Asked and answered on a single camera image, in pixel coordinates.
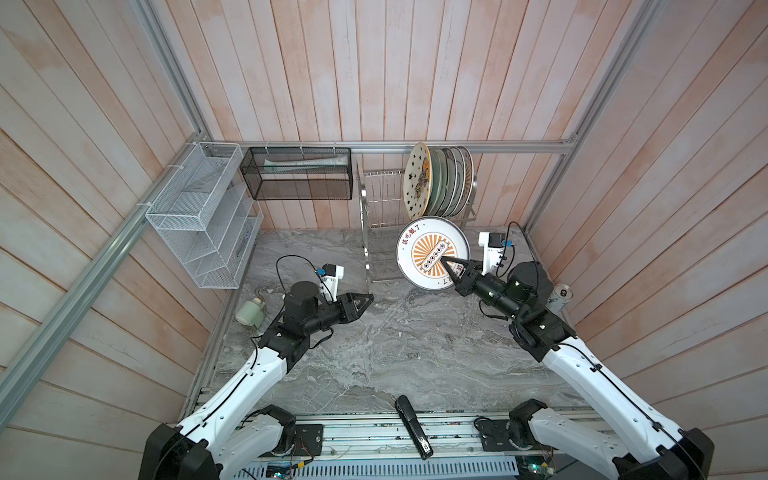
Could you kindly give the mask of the cream plate stars cartoon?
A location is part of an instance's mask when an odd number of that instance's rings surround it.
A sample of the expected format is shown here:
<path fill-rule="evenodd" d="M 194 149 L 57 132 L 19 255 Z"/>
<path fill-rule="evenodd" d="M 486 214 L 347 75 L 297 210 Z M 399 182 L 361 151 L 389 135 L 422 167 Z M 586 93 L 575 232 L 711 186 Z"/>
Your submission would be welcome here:
<path fill-rule="evenodd" d="M 432 187 L 431 155 L 424 143 L 417 143 L 408 155 L 403 173 L 403 201 L 410 220 L 424 215 Z"/>

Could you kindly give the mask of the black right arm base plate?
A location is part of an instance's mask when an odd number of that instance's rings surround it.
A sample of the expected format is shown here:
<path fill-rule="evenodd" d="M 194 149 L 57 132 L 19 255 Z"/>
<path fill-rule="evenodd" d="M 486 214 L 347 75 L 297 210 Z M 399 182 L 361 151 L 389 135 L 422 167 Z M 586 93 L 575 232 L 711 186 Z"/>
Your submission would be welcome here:
<path fill-rule="evenodd" d="M 484 452 L 530 451 L 553 453 L 554 449 L 533 439 L 516 420 L 494 420 L 479 416 L 473 420 Z"/>

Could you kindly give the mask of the white plate green clover design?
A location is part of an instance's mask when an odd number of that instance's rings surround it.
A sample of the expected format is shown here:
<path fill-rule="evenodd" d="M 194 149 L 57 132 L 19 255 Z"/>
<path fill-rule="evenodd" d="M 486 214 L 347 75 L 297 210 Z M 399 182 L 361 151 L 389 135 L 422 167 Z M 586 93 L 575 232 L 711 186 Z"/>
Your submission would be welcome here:
<path fill-rule="evenodd" d="M 464 204 L 467 200 L 467 185 L 471 184 L 471 172 L 469 170 L 470 162 L 467 159 L 467 156 L 465 155 L 465 150 L 462 146 L 459 146 L 456 148 L 456 151 L 458 152 L 458 156 L 461 160 L 461 179 L 460 179 L 460 196 L 459 201 L 456 206 L 455 214 L 459 214 L 463 208 Z"/>

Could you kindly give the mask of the small orange sunburst plate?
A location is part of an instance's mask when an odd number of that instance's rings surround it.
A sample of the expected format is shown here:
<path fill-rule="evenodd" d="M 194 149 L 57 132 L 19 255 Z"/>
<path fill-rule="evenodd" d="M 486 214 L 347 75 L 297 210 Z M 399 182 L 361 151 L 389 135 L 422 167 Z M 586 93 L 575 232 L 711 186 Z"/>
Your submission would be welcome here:
<path fill-rule="evenodd" d="M 463 231 L 440 217 L 423 217 L 410 222 L 396 242 L 396 262 L 404 277 L 427 291 L 454 287 L 440 263 L 442 256 L 470 259 L 470 245 Z"/>

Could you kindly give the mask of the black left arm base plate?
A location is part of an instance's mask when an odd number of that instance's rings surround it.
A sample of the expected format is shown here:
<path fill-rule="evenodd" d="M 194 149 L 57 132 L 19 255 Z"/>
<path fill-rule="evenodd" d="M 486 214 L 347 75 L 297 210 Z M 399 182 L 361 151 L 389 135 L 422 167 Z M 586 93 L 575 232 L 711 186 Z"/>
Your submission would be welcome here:
<path fill-rule="evenodd" d="M 324 426 L 321 423 L 298 423 L 297 417 L 281 407 L 268 405 L 251 412 L 248 420 L 255 423 L 270 417 L 283 428 L 275 448 L 263 453 L 262 457 L 282 457 L 298 454 L 314 458 L 321 454 Z"/>

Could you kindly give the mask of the light green flower plate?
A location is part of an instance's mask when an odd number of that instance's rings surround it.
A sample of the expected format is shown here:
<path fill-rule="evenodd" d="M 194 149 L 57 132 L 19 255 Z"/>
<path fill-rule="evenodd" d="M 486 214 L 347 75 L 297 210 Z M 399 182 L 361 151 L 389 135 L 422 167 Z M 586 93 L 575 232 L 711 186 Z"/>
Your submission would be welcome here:
<path fill-rule="evenodd" d="M 432 165 L 432 188 L 426 215 L 437 216 L 445 196 L 447 166 L 444 152 L 441 149 L 431 149 L 430 155 Z"/>

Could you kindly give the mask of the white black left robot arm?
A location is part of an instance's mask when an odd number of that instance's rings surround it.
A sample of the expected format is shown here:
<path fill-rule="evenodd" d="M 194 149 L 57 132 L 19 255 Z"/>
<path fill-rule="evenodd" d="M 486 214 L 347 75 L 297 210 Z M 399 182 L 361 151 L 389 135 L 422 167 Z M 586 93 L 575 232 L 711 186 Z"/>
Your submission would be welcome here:
<path fill-rule="evenodd" d="M 318 284 L 295 283 L 239 371 L 176 426 L 161 424 L 149 435 L 139 478 L 230 479 L 262 454 L 295 450 L 293 414 L 268 405 L 252 426 L 243 420 L 310 349 L 313 334 L 357 321 L 373 302 L 368 293 L 324 300 Z"/>

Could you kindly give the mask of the cream plate floral rim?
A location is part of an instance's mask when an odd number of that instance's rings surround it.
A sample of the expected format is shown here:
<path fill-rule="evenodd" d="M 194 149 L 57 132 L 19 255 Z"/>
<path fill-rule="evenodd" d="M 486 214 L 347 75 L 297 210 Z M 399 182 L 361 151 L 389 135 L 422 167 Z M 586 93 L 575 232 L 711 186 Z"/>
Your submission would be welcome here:
<path fill-rule="evenodd" d="M 444 148 L 443 154 L 445 156 L 445 173 L 446 173 L 446 181 L 445 181 L 445 192 L 444 192 L 444 198 L 443 202 L 441 204 L 441 215 L 447 216 L 448 215 L 448 209 L 450 206 L 450 203 L 453 198 L 453 193 L 455 189 L 455 176 L 456 176 L 456 170 L 455 170 L 455 163 L 453 159 L 453 155 L 450 152 L 449 149 Z"/>

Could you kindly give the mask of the white plate orange sunburst design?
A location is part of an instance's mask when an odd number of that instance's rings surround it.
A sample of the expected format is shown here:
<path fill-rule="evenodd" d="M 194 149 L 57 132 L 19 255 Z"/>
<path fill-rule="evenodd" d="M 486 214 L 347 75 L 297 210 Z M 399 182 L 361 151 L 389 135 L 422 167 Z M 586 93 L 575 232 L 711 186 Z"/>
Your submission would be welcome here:
<path fill-rule="evenodd" d="M 470 196 L 474 188 L 474 182 L 475 182 L 475 169 L 474 169 L 474 161 L 471 156 L 471 153 L 469 150 L 464 147 L 459 147 L 460 152 L 462 153 L 462 157 L 464 160 L 464 166 L 465 166 L 465 181 L 464 181 L 464 200 L 462 204 L 461 213 L 463 213 L 467 205 L 470 203 Z"/>

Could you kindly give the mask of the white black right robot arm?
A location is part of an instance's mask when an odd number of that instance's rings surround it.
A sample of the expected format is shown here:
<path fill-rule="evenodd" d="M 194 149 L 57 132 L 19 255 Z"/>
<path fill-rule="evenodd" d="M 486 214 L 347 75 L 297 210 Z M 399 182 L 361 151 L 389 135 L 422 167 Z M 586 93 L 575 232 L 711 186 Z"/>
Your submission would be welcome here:
<path fill-rule="evenodd" d="M 522 262 L 507 278 L 483 270 L 475 260 L 440 260 L 456 291 L 476 295 L 509 323 L 518 345 L 565 380 L 611 427 L 604 435 L 530 399 L 509 414 L 510 443 L 518 448 L 549 446 L 608 479 L 705 479 L 713 441 L 661 414 L 601 362 L 547 300 L 554 286 L 540 263 Z"/>

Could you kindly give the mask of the white plate green lettered rim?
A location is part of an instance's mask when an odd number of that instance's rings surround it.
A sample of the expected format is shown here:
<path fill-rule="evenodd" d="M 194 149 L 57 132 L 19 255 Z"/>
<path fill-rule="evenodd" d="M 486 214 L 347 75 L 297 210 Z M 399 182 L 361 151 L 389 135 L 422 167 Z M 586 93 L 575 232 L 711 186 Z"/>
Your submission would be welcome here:
<path fill-rule="evenodd" d="M 464 176 L 464 167 L 463 167 L 463 159 L 462 159 L 461 153 L 457 148 L 451 147 L 448 150 L 448 152 L 451 154 L 451 157 L 453 159 L 453 165 L 454 165 L 454 184 L 453 184 L 452 198 L 449 203 L 449 208 L 447 210 L 447 215 L 449 217 L 452 217 L 456 213 L 456 208 L 458 206 L 461 193 L 463 190 L 462 181 Z"/>

